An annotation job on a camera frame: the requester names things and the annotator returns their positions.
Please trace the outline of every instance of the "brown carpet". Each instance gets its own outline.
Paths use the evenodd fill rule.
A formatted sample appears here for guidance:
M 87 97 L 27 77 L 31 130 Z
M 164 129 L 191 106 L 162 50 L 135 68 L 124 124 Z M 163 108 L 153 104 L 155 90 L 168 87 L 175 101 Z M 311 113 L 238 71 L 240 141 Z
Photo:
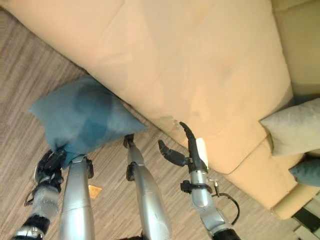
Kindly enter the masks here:
M 6 12 L 1 38 L 1 239 L 7 240 L 26 220 L 31 206 L 24 207 L 27 193 L 33 188 L 32 176 L 37 162 L 48 149 L 41 123 L 28 112 L 31 104 L 57 87 L 76 80 L 85 71 L 60 55 L 28 31 Z M 158 183 L 170 220 L 174 240 L 208 240 L 207 233 L 189 196 L 180 191 L 180 182 L 189 179 L 188 169 L 165 161 L 157 140 L 185 151 L 151 123 L 136 136 L 146 165 Z M 141 232 L 135 184 L 127 182 L 127 151 L 122 140 L 89 155 L 95 175 L 89 183 L 102 188 L 92 201 L 96 240 L 116 240 Z M 244 240 L 296 240 L 293 219 L 280 221 L 259 203 L 213 171 L 210 177 L 220 180 L 220 189 L 238 200 L 241 215 L 235 226 Z M 221 199 L 217 205 L 230 219 L 235 217 L 232 203 Z M 47 240 L 58 239 L 59 218 L 50 226 Z

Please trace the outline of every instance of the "robotic hand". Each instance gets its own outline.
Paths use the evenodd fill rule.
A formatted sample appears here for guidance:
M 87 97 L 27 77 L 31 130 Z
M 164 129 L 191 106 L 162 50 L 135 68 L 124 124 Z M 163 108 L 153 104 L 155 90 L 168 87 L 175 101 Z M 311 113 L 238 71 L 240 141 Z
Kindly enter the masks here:
M 12 240 L 43 240 L 50 223 L 59 212 L 59 193 L 63 177 L 60 162 L 66 157 L 63 150 L 55 154 L 49 150 L 43 155 L 34 173 L 37 186 L 24 201 L 33 205 L 32 212 Z
M 227 196 L 235 203 L 238 208 L 238 215 L 235 221 L 239 217 L 239 205 L 226 193 L 219 193 L 217 182 L 214 183 L 216 195 L 211 196 L 213 191 L 211 187 L 207 185 L 208 179 L 206 174 L 208 173 L 208 162 L 204 162 L 206 161 L 206 157 L 199 156 L 199 154 L 203 154 L 203 151 L 199 151 L 201 146 L 190 128 L 183 122 L 180 122 L 180 125 L 183 127 L 188 139 L 189 157 L 185 157 L 182 153 L 168 148 L 162 140 L 159 140 L 158 144 L 161 154 L 165 159 L 177 166 L 188 166 L 191 182 L 184 180 L 180 184 L 180 187 L 183 192 L 191 194 L 192 206 L 200 215 L 209 236 L 213 240 L 240 240 L 232 224 L 228 222 L 222 212 L 215 206 L 212 197 Z

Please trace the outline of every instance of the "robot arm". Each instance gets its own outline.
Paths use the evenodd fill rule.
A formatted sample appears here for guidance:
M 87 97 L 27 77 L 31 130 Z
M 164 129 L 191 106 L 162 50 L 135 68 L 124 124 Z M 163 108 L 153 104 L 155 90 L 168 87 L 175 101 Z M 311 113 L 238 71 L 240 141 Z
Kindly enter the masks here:
M 188 166 L 191 182 L 185 180 L 181 183 L 181 190 L 191 194 L 193 208 L 199 214 L 204 227 L 213 240 L 240 240 L 232 225 L 224 217 L 223 213 L 215 206 L 211 196 L 212 189 L 208 186 L 208 167 L 200 158 L 197 141 L 190 128 L 180 122 L 186 137 L 188 138 L 189 157 L 168 148 L 162 140 L 158 141 L 161 154 L 171 163 L 183 167 Z

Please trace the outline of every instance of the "throw pillow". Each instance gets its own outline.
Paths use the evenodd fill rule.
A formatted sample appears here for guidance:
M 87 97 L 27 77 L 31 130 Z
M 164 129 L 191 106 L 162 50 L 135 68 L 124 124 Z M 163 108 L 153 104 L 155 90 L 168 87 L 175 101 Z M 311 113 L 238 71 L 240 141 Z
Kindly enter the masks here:
M 260 122 L 271 134 L 273 156 L 305 153 L 320 147 L 320 98 L 276 112 Z
M 300 162 L 289 171 L 298 183 L 320 187 L 320 158 Z

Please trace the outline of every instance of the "black cable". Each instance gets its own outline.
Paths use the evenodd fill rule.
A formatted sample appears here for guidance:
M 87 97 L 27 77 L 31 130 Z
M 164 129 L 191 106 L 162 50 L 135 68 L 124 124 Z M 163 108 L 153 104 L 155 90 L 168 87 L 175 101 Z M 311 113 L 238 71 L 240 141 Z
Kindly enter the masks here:
M 230 195 L 227 194 L 227 193 L 219 193 L 219 195 L 220 195 L 220 196 L 225 196 L 225 197 L 227 197 L 227 198 L 230 199 L 230 200 L 234 203 L 234 205 L 236 206 L 238 212 L 237 212 L 237 214 L 236 214 L 235 219 L 234 219 L 233 222 L 231 223 L 231 225 L 235 225 L 236 222 L 238 221 L 239 217 L 240 217 L 240 206 L 239 206 L 239 204 L 237 203 L 237 201 L 236 201 L 232 196 L 230 196 Z M 211 195 L 211 197 L 213 197 L 213 198 L 214 198 L 214 197 L 218 197 L 218 194 Z

